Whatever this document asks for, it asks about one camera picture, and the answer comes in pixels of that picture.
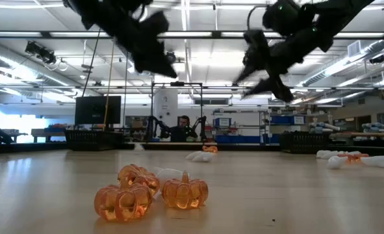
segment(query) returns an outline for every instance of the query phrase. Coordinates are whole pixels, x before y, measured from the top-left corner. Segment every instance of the white object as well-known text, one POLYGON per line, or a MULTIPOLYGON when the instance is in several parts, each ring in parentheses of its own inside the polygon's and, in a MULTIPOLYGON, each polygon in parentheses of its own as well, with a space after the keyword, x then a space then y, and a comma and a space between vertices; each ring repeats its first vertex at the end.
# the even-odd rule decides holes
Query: white object
POLYGON ((367 166, 384 168, 384 156, 361 157, 361 161, 367 166))
POLYGON ((196 156, 201 155, 202 153, 204 153, 204 152, 203 152, 203 151, 196 151, 196 152, 193 152, 193 153, 187 155, 185 159, 191 161, 191 160, 193 160, 196 156))
POLYGON ((195 162, 195 163, 209 163, 211 162, 213 159, 213 153, 209 153, 209 152, 203 152, 202 154, 196 156, 192 162, 195 162))
POLYGON ((362 153, 359 152, 359 151, 353 151, 353 152, 347 152, 347 154, 350 154, 350 155, 357 155, 357 154, 362 154, 362 153))
POLYGON ((182 171, 171 169, 171 168, 161 169, 161 171, 156 175, 156 177, 160 181, 160 191, 162 190, 163 185, 167 182, 167 180, 170 180, 170 179, 181 180, 182 176, 183 176, 182 171))
POLYGON ((322 155, 321 159, 330 159, 333 156, 337 156, 339 154, 344 154, 343 151, 330 151, 322 155))
POLYGON ((134 144, 134 151, 144 151, 144 148, 140 143, 135 143, 134 144))
POLYGON ((316 158, 321 159, 324 154, 329 153, 329 152, 330 152, 329 150, 319 150, 319 151, 317 151, 316 158))
POLYGON ((347 160, 348 157, 332 156, 327 161, 327 169, 340 169, 347 160))

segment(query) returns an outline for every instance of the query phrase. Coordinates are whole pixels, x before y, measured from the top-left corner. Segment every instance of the person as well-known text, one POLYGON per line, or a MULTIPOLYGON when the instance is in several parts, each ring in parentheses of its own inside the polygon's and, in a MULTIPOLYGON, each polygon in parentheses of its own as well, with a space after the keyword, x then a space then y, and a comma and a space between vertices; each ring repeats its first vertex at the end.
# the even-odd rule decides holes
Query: person
POLYGON ((190 118, 181 116, 179 125, 170 128, 171 142, 194 142, 198 139, 198 134, 190 127, 190 118))

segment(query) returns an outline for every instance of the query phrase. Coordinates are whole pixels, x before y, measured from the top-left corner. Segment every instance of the translucent orange pumpkin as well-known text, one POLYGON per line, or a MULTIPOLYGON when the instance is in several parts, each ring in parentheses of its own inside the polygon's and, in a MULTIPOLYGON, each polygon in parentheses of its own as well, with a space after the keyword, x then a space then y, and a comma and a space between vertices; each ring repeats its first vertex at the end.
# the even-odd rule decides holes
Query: translucent orange pumpkin
POLYGON ((95 212, 106 221, 128 221, 143 217, 153 200, 147 186, 129 188, 109 185, 99 189, 94 200, 95 212))
POLYGON ((160 181, 155 174, 134 164, 124 166, 120 170, 118 173, 118 183, 121 188, 130 187, 134 183, 147 185, 152 196, 154 196, 160 188, 160 181))
POLYGON ((210 152, 210 153, 217 153, 218 152, 218 148, 216 146, 211 146, 211 147, 203 146, 202 150, 204 152, 210 152))
POLYGON ((169 207, 180 209, 198 208, 203 205, 209 195, 206 182, 200 179, 189 181, 187 172, 183 172, 182 180, 167 181, 162 190, 164 202, 169 207))

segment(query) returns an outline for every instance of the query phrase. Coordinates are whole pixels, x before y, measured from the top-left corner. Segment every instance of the table surface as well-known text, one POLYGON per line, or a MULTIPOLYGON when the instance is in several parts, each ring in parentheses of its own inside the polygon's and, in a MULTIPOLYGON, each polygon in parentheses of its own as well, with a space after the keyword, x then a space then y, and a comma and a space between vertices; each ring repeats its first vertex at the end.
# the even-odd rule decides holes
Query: table surface
POLYGON ((0 157, 0 233, 384 233, 384 169, 327 170, 314 155, 221 151, 50 151, 0 157), (135 163, 187 170, 209 185, 206 206, 169 209, 157 195, 144 219, 106 223, 95 193, 135 163))

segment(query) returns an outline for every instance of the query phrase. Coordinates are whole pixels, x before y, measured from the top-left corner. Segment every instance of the black monitor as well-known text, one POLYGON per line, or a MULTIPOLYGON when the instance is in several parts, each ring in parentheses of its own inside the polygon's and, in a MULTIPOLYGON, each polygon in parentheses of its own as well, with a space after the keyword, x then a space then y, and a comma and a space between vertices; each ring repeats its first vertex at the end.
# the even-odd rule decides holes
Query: black monitor
MULTIPOLYGON (((107 97, 76 98, 75 124, 103 124, 107 97)), ((110 96, 108 100, 107 124, 121 122, 121 96, 110 96)))

